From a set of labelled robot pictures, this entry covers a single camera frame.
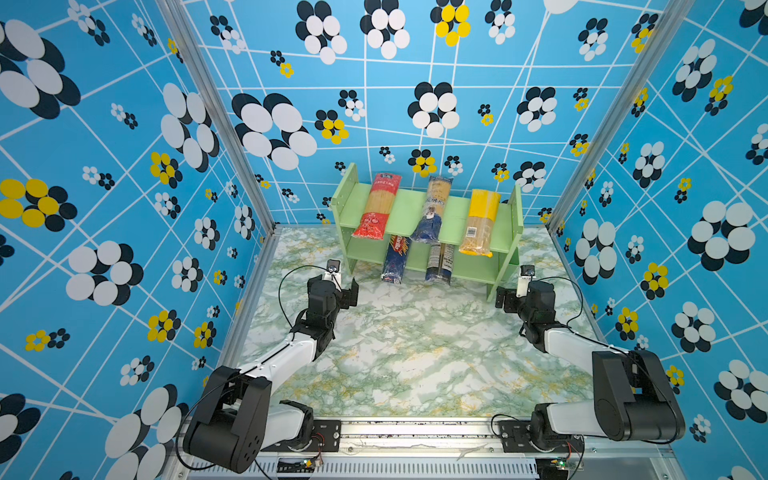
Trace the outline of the dark blue spaghetti package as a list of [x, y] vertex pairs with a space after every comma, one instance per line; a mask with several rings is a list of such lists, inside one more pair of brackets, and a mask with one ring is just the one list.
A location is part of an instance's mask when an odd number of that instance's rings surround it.
[[392, 284], [402, 283], [410, 246], [409, 237], [398, 235], [390, 237], [381, 273], [382, 281]]

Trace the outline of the clear blue spaghetti package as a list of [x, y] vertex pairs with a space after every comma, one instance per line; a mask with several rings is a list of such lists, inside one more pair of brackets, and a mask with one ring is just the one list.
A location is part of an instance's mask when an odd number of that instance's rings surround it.
[[430, 247], [425, 273], [427, 282], [451, 283], [454, 267], [455, 247], [450, 244], [435, 244]]

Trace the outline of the blue yellow spaghetti package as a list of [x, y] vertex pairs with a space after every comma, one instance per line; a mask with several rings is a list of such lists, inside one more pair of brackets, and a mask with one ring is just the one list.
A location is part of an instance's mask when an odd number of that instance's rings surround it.
[[410, 236], [412, 241], [430, 245], [438, 243], [452, 182], [452, 179], [445, 177], [429, 178], [421, 218]]

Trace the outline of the red spaghetti package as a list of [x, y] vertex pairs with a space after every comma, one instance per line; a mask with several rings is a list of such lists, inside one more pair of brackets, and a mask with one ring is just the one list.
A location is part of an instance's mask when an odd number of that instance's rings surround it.
[[354, 238], [382, 240], [402, 177], [391, 173], [376, 175]]

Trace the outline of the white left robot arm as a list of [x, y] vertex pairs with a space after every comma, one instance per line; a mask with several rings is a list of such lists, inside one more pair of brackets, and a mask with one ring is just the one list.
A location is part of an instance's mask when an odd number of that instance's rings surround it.
[[338, 272], [307, 281], [308, 305], [284, 342], [254, 363], [241, 368], [222, 366], [194, 406], [178, 454], [205, 460], [210, 466], [245, 472], [265, 447], [275, 444], [300, 449], [313, 440], [314, 411], [302, 403], [272, 394], [291, 376], [316, 361], [335, 339], [342, 310], [357, 305], [359, 284], [343, 289]]

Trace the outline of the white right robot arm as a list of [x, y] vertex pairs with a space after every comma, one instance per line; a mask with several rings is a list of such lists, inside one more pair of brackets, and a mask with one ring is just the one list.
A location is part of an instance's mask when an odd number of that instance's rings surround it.
[[656, 445], [681, 439], [684, 416], [659, 357], [576, 332], [557, 320], [555, 300], [547, 278], [521, 279], [516, 289], [496, 291], [495, 307], [520, 318], [520, 335], [531, 345], [592, 377], [590, 400], [535, 406], [528, 427], [531, 443], [550, 450], [577, 436]]

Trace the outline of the right controller board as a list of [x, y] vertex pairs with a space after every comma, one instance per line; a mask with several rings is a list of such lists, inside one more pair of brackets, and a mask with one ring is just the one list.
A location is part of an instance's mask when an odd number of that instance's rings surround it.
[[570, 470], [563, 460], [538, 458], [536, 470], [540, 480], [568, 480], [570, 477]]

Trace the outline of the controller board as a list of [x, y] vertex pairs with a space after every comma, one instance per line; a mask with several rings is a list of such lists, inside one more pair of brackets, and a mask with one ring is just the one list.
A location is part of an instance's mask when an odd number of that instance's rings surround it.
[[309, 475], [315, 473], [321, 466], [323, 461], [320, 457], [312, 458], [280, 458], [277, 463], [276, 472], [279, 475], [288, 474], [303, 474]]
[[568, 480], [570, 477], [570, 470], [563, 460], [538, 458], [536, 470], [540, 480]]

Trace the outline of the left controller board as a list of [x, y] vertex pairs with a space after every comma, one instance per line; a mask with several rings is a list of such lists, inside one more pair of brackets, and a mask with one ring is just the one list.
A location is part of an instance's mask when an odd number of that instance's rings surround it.
[[309, 475], [315, 473], [321, 466], [323, 461], [320, 457], [312, 458], [280, 458], [277, 463], [276, 472], [279, 475], [288, 474], [303, 474]]

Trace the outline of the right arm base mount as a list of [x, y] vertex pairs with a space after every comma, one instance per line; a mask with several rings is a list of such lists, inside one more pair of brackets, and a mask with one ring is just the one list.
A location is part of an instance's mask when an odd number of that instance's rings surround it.
[[584, 440], [571, 434], [556, 433], [546, 416], [548, 404], [537, 404], [529, 420], [505, 414], [492, 418], [492, 433], [505, 453], [582, 453]]

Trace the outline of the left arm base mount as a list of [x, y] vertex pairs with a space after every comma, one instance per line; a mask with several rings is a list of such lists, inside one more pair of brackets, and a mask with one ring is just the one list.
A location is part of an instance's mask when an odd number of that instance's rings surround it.
[[282, 400], [269, 409], [261, 450], [267, 452], [338, 452], [342, 422], [316, 418], [311, 407]]

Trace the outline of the aluminium corner post left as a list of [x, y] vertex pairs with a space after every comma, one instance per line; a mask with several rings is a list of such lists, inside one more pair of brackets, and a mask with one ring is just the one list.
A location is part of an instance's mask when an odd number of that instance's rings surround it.
[[220, 140], [232, 160], [235, 172], [266, 231], [266, 236], [269, 237], [274, 233], [275, 221], [266, 200], [259, 191], [255, 174], [242, 145], [237, 139], [235, 129], [228, 119], [223, 100], [215, 87], [210, 69], [204, 61], [203, 51], [194, 39], [190, 22], [185, 18], [182, 3], [180, 1], [160, 0], [157, 1], [157, 5], [174, 40], [180, 47], [190, 76], [203, 98]]

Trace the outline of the aluminium corner post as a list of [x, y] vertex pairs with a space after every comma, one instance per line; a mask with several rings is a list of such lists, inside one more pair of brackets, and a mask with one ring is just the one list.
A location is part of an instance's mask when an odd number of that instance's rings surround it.
[[694, 4], [694, 0], [670, 1], [667, 4], [659, 19], [656, 33], [643, 52], [639, 54], [617, 97], [601, 121], [588, 153], [580, 161], [554, 207], [553, 215], [547, 223], [547, 230], [550, 234], [556, 233], [566, 214], [576, 202], [587, 176], [596, 167], [605, 149], [616, 135], [636, 95], [646, 85], [647, 80], [669, 48], [671, 41]]
[[157, 5], [174, 40], [180, 47], [190, 76], [203, 98], [220, 140], [232, 160], [235, 172], [266, 231], [266, 236], [269, 237], [274, 233], [275, 221], [266, 200], [259, 191], [255, 174], [242, 145], [237, 139], [235, 129], [228, 119], [223, 100], [215, 87], [210, 69], [204, 61], [203, 51], [194, 39], [190, 22], [185, 18], [182, 3], [180, 1], [160, 0], [157, 1]]

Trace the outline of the aluminium corner post right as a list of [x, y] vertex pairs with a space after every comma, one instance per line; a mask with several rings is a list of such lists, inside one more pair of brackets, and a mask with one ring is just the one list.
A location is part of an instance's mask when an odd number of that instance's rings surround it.
[[647, 80], [669, 48], [671, 41], [694, 4], [694, 0], [670, 1], [667, 4], [659, 19], [656, 33], [643, 52], [639, 54], [617, 97], [601, 121], [588, 153], [580, 161], [554, 207], [553, 215], [547, 223], [547, 230], [550, 234], [556, 233], [566, 214], [576, 202], [587, 176], [596, 167], [605, 149], [616, 135], [636, 95], [646, 85]]

